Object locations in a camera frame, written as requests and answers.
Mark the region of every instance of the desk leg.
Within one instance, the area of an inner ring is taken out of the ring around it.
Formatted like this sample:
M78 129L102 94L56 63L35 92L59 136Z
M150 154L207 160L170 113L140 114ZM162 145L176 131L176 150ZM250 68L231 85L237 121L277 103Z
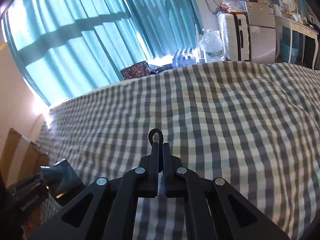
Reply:
M304 48L305 48L305 46L306 46L306 36L303 35L303 52L302 52L302 60L301 60L301 62L303 62L303 59L304 59Z
M316 63L316 58L317 58L318 49L319 49L318 39L315 39L315 42L316 42L316 50L315 50L315 56L313 58L312 69L315 69L315 63Z
M290 28L290 52L289 52L288 63L290 63L290 61L291 61L291 53L292 53L292 29Z

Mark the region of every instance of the cardboard box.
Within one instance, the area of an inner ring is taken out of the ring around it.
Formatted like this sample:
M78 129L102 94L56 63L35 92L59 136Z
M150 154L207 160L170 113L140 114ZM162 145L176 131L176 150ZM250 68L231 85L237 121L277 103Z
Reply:
M6 187L40 171L48 165L48 156L38 146L15 129L9 130L2 150L0 172Z

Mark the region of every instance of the blue basket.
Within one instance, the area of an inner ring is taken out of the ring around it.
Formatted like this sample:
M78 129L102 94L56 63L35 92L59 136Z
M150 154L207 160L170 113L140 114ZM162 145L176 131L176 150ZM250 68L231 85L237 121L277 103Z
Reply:
M289 53L290 53L290 46L285 44L283 41L280 41L280 54L281 54L282 59L285 62L289 62ZM296 63L298 54L299 54L299 49L292 47L291 60L290 60L291 64Z

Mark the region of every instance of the gray and white plaid blanket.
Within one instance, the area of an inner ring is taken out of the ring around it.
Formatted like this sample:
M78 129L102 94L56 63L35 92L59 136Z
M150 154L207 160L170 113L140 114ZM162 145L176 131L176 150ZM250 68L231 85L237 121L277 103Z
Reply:
M38 144L86 185L115 179L151 153L159 128L199 176L225 178L293 240L320 205L320 72L220 62L106 87L51 110ZM49 199L43 219L58 205ZM186 239L181 199L139 199L134 239Z

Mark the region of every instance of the white desk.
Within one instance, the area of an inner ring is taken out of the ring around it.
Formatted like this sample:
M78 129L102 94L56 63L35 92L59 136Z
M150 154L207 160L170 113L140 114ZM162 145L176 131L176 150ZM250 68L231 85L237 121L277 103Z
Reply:
M306 37L305 35L309 36L310 38L313 38L315 40L316 43L316 50L315 50L315 56L313 58L313 63L312 63L312 69L315 69L315 63L316 63L316 57L318 54L318 49L319 49L319 43L318 43L318 32L301 24L298 23L295 20L290 20L284 17L279 17L279 16L275 16L276 19L276 23L280 24L284 27L287 27L290 29L290 53L289 53L289 62L291 60L291 53L292 53L292 31L297 31L299 33L304 34L303 35L303 53L302 53L302 62L303 62L303 58L304 58L304 48L305 48L305 42L306 42Z

